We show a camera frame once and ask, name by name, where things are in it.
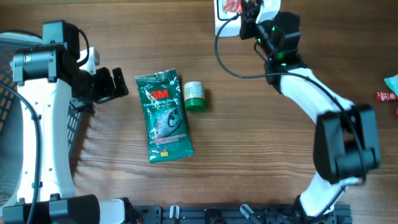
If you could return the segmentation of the green snack bag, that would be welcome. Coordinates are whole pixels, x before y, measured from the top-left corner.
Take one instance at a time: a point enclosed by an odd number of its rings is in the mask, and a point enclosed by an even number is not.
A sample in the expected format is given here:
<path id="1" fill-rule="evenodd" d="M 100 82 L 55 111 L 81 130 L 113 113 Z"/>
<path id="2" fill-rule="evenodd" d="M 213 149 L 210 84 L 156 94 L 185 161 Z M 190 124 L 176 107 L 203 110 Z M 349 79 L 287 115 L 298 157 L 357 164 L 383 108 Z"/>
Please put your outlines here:
<path id="1" fill-rule="evenodd" d="M 194 155 L 177 72 L 171 69 L 139 76 L 136 83 L 146 123 L 149 162 Z"/>

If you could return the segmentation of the green lid white jar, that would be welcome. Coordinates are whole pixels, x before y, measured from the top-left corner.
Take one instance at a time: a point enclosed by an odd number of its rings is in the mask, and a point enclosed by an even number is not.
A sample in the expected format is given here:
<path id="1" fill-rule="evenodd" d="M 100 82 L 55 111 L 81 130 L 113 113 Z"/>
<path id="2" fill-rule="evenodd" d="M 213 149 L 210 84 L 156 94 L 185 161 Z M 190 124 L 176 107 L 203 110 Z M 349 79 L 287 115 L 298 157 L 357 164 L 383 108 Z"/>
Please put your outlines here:
<path id="1" fill-rule="evenodd" d="M 191 112 L 200 112 L 206 109 L 205 88 L 202 82 L 187 82 L 183 86 L 185 109 Z"/>

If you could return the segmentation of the red coffee stick sachet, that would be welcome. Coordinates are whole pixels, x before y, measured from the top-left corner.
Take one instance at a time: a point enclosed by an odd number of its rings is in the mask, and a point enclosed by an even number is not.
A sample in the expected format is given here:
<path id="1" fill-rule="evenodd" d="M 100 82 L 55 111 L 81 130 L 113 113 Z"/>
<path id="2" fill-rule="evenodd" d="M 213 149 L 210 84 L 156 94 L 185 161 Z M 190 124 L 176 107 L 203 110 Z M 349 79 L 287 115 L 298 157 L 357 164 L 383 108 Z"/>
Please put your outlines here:
<path id="1" fill-rule="evenodd" d="M 378 91 L 376 93 L 376 99 L 379 102 L 398 101 L 398 97 L 395 93 L 383 91 Z"/>

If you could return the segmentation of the light teal tissue pack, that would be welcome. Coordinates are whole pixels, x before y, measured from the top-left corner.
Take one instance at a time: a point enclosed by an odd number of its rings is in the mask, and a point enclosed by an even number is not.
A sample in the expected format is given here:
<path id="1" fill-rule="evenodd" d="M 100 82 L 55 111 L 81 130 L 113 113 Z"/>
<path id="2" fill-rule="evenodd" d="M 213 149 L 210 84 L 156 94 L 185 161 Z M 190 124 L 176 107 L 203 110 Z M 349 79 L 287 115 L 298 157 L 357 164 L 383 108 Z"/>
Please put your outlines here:
<path id="1" fill-rule="evenodd" d="M 398 75 L 385 78 L 384 82 L 395 93 L 395 95 L 398 95 Z"/>

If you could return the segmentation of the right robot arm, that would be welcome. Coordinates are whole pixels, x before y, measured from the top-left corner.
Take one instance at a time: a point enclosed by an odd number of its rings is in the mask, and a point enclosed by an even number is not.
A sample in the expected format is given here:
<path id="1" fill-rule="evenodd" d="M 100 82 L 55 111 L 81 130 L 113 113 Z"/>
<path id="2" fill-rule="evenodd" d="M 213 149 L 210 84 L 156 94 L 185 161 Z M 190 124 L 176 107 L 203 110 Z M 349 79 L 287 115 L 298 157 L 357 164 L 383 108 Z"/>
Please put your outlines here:
<path id="1" fill-rule="evenodd" d="M 334 214 L 335 203 L 350 186 L 363 185 L 381 164 L 375 111 L 356 105 L 315 77 L 298 54 L 300 17 L 280 11 L 280 1 L 243 1 L 241 39 L 255 38 L 262 49 L 266 78 L 315 123 L 316 173 L 294 204 L 295 223 L 314 223 Z"/>

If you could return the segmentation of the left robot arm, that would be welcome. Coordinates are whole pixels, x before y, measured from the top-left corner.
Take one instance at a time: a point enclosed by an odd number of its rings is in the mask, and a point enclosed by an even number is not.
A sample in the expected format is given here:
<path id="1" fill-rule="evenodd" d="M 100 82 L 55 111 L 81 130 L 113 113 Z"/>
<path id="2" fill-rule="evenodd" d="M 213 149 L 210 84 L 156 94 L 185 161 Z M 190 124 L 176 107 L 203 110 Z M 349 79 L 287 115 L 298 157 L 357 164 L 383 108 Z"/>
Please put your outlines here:
<path id="1" fill-rule="evenodd" d="M 16 199 L 4 223 L 130 223 L 139 219 L 127 198 L 76 196 L 69 162 L 68 112 L 91 111 L 126 96 L 120 68 L 99 66 L 85 33 L 66 21 L 46 22 L 41 41 L 12 60 L 14 94 L 22 103 L 23 160 Z"/>

